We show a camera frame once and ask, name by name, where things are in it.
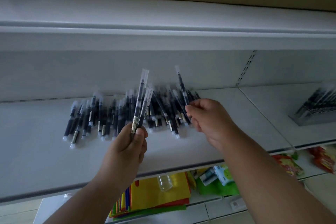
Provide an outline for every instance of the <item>person's right hand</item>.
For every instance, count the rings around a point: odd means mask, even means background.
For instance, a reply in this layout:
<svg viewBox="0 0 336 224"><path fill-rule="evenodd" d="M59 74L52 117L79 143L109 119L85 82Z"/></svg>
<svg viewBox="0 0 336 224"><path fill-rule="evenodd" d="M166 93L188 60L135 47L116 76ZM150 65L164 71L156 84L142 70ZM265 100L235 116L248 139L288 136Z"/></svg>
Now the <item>person's right hand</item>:
<svg viewBox="0 0 336 224"><path fill-rule="evenodd" d="M197 99L185 107L198 132L203 132L208 142L222 151L226 139L235 137L241 130L224 107L212 99Z"/></svg>

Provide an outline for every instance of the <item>stack of folders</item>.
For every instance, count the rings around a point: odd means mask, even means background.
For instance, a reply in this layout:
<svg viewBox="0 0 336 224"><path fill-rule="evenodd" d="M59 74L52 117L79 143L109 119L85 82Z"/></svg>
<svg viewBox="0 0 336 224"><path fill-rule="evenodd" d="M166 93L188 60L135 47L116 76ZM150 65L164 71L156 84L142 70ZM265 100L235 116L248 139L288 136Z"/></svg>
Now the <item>stack of folders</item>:
<svg viewBox="0 0 336 224"><path fill-rule="evenodd" d="M162 192L157 178L133 182L121 195L110 212L110 218L119 220L138 215L185 210L189 204L190 186L185 173L170 175L173 187Z"/></svg>

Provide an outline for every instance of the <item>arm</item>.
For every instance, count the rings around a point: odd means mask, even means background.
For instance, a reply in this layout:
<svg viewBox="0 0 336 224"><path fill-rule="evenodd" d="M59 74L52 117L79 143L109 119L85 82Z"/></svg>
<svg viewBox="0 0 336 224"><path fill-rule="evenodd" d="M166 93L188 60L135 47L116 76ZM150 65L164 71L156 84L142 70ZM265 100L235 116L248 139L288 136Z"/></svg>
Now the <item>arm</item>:
<svg viewBox="0 0 336 224"><path fill-rule="evenodd" d="M225 162L256 223L336 223L336 217L307 192L211 99L186 106L188 116Z"/></svg>
<svg viewBox="0 0 336 224"><path fill-rule="evenodd" d="M131 141L131 126L126 125L111 143L93 180L62 205L45 224L105 222L115 202L135 179L147 150L146 130L138 128Z"/></svg>

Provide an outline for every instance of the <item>clear plastic bottle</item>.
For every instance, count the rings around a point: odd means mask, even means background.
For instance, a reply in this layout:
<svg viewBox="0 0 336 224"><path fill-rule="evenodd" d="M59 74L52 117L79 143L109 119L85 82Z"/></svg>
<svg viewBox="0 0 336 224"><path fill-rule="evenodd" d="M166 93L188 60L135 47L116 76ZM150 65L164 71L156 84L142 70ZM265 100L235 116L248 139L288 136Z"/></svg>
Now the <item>clear plastic bottle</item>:
<svg viewBox="0 0 336 224"><path fill-rule="evenodd" d="M171 182L169 175L158 176L157 182L159 184L161 191L163 192L168 191L173 187L173 183Z"/></svg>

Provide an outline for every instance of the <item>tiled floor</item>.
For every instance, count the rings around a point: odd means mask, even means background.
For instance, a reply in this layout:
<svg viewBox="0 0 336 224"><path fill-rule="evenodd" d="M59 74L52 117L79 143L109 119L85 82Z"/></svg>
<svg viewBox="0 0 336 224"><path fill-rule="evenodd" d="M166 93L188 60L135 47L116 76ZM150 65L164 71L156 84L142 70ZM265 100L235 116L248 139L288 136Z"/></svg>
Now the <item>tiled floor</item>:
<svg viewBox="0 0 336 224"><path fill-rule="evenodd" d="M313 195L336 215L336 175L325 174L305 180ZM32 224L41 199L0 206L0 224ZM248 212L212 220L214 224L254 224Z"/></svg>

